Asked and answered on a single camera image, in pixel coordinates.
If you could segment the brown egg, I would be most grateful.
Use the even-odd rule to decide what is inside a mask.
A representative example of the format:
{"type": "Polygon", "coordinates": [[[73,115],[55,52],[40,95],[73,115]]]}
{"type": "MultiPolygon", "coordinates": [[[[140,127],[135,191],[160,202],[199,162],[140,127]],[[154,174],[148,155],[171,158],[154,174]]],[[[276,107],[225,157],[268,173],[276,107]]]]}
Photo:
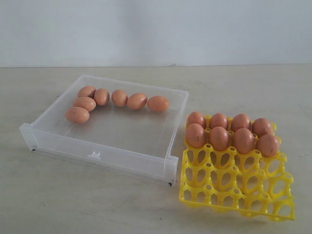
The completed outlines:
{"type": "Polygon", "coordinates": [[[72,123],[81,124],[89,120],[90,114],[85,108],[71,107],[66,111],[65,117],[72,123]]]}
{"type": "Polygon", "coordinates": [[[186,129],[186,140],[188,144],[194,148],[201,148],[206,144],[206,132],[204,128],[192,123],[186,129]]]}
{"type": "Polygon", "coordinates": [[[96,108],[96,102],[91,97],[78,97],[73,102],[73,107],[82,107],[88,112],[93,111],[96,108]]]}
{"type": "Polygon", "coordinates": [[[147,106],[151,111],[163,112],[168,109],[170,105],[169,100],[164,96],[154,96],[148,99],[147,106]]]}
{"type": "Polygon", "coordinates": [[[254,148],[255,138],[246,128],[238,129],[233,135],[233,146],[240,154],[247,154],[254,148]]]}
{"type": "Polygon", "coordinates": [[[252,122],[249,116],[245,113],[236,115],[231,122],[231,130],[236,132],[238,129],[246,128],[250,130],[252,128],[252,122]]]}
{"type": "Polygon", "coordinates": [[[201,112],[192,112],[188,115],[186,126],[188,127],[192,123],[197,123],[206,129],[207,122],[205,116],[201,112]]]}
{"type": "Polygon", "coordinates": [[[131,110],[139,110],[146,105],[147,100],[148,98],[144,93],[135,93],[128,98],[127,106],[131,110]]]}
{"type": "Polygon", "coordinates": [[[255,145],[263,157],[272,157],[279,152],[280,140],[277,136],[266,134],[261,136],[255,145]]]}
{"type": "Polygon", "coordinates": [[[96,92],[96,87],[94,86],[85,86],[83,88],[81,88],[78,92],[78,98],[79,97],[89,97],[89,98],[93,98],[94,94],[96,92]]]}
{"type": "Polygon", "coordinates": [[[110,94],[107,89],[99,88],[95,91],[94,100],[97,105],[104,106],[110,100],[110,94]]]}
{"type": "Polygon", "coordinates": [[[266,118],[258,118],[252,124],[252,133],[256,134],[258,138],[263,135],[274,134],[274,128],[271,125],[271,122],[266,118]]]}
{"type": "Polygon", "coordinates": [[[209,143],[217,151],[224,151],[230,145],[230,136],[226,129],[217,126],[211,129],[209,143]]]}
{"type": "Polygon", "coordinates": [[[117,89],[112,93],[112,101],[117,107],[124,107],[127,103],[128,95],[124,90],[117,89]]]}
{"type": "Polygon", "coordinates": [[[214,114],[209,121],[209,128],[213,129],[214,127],[222,127],[225,130],[228,129],[229,122],[225,114],[216,113],[214,114]]]}

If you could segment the clear plastic drawer bin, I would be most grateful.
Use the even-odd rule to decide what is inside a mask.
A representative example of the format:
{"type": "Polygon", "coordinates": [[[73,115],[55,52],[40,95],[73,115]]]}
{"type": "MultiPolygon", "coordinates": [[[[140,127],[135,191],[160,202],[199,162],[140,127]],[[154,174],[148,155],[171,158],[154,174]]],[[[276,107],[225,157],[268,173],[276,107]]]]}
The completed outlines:
{"type": "Polygon", "coordinates": [[[188,95],[183,90],[82,75],[33,123],[21,125],[20,132],[38,154],[174,186],[178,157],[172,155],[172,147],[188,95]],[[153,112],[109,103],[97,106],[86,123],[73,124],[65,112],[88,85],[110,92],[122,89],[129,95],[144,93],[149,98],[164,96],[170,105],[164,112],[153,112]]]}

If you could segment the yellow plastic egg tray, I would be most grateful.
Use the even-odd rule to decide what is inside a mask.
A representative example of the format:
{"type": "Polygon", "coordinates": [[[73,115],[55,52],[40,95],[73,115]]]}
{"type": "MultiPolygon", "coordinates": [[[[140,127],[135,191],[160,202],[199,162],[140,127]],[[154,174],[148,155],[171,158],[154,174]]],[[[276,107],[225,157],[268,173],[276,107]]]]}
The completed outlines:
{"type": "Polygon", "coordinates": [[[187,141],[185,145],[181,202],[218,212],[238,211],[247,217],[264,215],[272,221],[295,220],[293,176],[285,169],[284,153],[263,157],[256,149],[240,154],[232,145],[224,151],[209,143],[201,148],[187,141]]]}

